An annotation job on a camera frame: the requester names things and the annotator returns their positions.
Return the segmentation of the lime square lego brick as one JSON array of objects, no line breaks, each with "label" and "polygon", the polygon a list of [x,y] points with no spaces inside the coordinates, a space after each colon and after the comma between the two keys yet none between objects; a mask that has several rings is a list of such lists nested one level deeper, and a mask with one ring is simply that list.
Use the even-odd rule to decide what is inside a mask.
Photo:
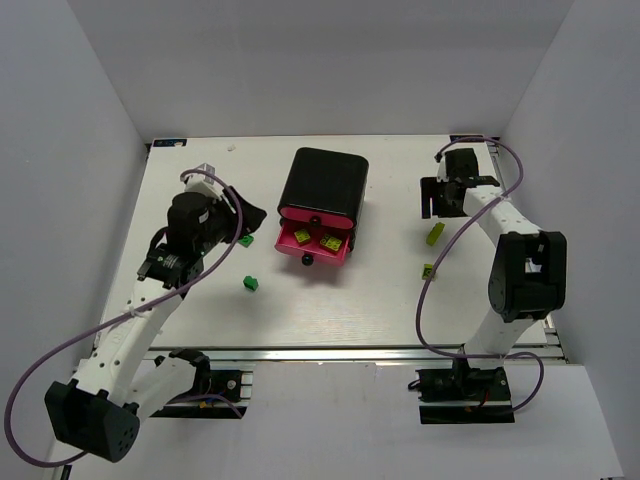
[{"label": "lime square lego brick", "polygon": [[311,235],[306,229],[296,230],[294,238],[299,245],[306,245],[311,241]]}]

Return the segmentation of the pink top drawer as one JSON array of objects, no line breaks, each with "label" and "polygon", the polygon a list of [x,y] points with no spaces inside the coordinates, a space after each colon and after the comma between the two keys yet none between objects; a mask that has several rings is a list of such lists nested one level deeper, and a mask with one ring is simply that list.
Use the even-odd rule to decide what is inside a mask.
[{"label": "pink top drawer", "polygon": [[356,222],[348,216],[296,206],[284,206],[279,210],[279,214],[286,220],[307,224],[315,223],[319,226],[340,230],[351,230],[356,226]]}]

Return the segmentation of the black drawer cabinet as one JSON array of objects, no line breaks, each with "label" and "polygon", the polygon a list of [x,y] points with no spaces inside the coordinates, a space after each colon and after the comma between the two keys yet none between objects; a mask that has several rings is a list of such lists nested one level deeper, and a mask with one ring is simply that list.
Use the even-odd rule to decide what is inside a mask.
[{"label": "black drawer cabinet", "polygon": [[294,155],[277,212],[296,206],[348,216],[356,222],[349,230],[353,251],[368,172],[369,162],[360,155],[301,147]]}]

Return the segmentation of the lime long lego brick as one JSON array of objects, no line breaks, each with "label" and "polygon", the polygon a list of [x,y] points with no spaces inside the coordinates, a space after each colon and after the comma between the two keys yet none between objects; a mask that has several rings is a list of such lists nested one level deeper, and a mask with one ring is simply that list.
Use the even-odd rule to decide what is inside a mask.
[{"label": "lime long lego brick", "polygon": [[342,244],[343,241],[340,238],[330,234],[325,234],[320,240],[320,246],[331,253],[337,253]]}]

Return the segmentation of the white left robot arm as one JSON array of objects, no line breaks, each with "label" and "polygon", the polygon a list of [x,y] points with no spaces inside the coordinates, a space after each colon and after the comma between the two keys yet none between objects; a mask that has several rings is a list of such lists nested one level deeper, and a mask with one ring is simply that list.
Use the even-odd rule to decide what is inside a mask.
[{"label": "white left robot arm", "polygon": [[136,372],[162,326],[204,270],[218,244],[254,233],[267,214],[233,187],[176,195],[167,224],[152,237],[126,304],[127,319],[101,335],[98,347],[68,383],[53,383],[45,406],[57,440],[116,463],[130,451],[141,424],[174,400],[212,395],[209,358],[179,348]]}]

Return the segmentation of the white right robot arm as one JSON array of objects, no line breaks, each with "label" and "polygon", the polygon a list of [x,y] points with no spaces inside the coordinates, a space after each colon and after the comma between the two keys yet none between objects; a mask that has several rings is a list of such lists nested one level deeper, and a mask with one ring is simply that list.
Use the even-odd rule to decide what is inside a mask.
[{"label": "white right robot arm", "polygon": [[566,298],[567,240],[528,220],[510,193],[482,175],[471,148],[440,150],[438,172],[420,181],[424,219],[466,218],[441,252],[446,255],[472,225],[495,247],[488,279],[488,310],[475,334],[453,357],[472,370],[503,366],[512,347],[536,321],[563,307]]}]

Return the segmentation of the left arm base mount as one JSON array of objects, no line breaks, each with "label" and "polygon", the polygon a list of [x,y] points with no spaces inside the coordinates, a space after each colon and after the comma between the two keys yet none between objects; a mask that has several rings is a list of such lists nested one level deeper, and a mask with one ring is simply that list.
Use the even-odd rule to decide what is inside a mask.
[{"label": "left arm base mount", "polygon": [[157,356],[157,368],[165,360],[186,363],[192,376],[190,388],[177,394],[154,412],[152,418],[242,419],[252,394],[253,372],[244,367],[212,366],[199,350],[180,348]]}]

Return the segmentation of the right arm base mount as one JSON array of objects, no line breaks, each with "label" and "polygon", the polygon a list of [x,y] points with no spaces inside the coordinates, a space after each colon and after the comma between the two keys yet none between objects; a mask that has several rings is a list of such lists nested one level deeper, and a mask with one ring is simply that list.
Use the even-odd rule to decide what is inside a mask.
[{"label": "right arm base mount", "polygon": [[484,425],[515,422],[511,391],[502,366],[482,370],[453,359],[447,368],[416,371],[407,385],[418,394],[422,425]]}]

